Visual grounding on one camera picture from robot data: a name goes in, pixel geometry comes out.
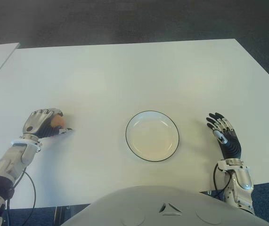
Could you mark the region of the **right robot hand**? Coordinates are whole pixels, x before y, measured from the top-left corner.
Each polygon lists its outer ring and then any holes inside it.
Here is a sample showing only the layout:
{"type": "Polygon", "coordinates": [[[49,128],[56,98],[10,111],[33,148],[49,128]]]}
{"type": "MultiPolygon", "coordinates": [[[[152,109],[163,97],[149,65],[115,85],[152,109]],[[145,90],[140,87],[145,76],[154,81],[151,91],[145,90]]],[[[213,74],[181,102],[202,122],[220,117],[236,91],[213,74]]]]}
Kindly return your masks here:
{"type": "Polygon", "coordinates": [[[240,159],[241,145],[231,123],[219,113],[210,113],[206,118],[207,126],[219,142],[224,159],[240,159]]]}

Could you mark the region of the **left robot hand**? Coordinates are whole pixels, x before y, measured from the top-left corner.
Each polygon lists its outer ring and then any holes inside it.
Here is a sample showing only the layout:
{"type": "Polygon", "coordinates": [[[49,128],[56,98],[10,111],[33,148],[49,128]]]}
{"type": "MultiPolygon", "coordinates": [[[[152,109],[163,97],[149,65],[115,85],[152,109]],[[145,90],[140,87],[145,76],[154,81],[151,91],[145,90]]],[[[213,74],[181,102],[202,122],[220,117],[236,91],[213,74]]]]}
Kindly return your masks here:
{"type": "Polygon", "coordinates": [[[39,109],[33,111],[26,120],[22,138],[38,141],[42,138],[66,134],[72,130],[72,128],[65,127],[61,110],[39,109]]]}

